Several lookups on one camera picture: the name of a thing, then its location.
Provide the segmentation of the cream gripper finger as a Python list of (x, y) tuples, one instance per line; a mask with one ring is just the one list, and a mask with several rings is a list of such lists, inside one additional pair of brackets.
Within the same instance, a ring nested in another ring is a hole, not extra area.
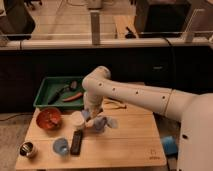
[(88, 121), (86, 121), (86, 123), (85, 123), (86, 128), (92, 128), (94, 125), (95, 119), (89, 119)]

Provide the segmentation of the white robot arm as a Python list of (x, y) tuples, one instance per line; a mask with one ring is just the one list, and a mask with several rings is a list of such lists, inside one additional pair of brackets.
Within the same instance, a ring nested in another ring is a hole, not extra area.
[(177, 171), (213, 171), (213, 93), (112, 81), (105, 66), (84, 77), (82, 87), (84, 105), (92, 117), (97, 116), (102, 99), (110, 97), (180, 122)]

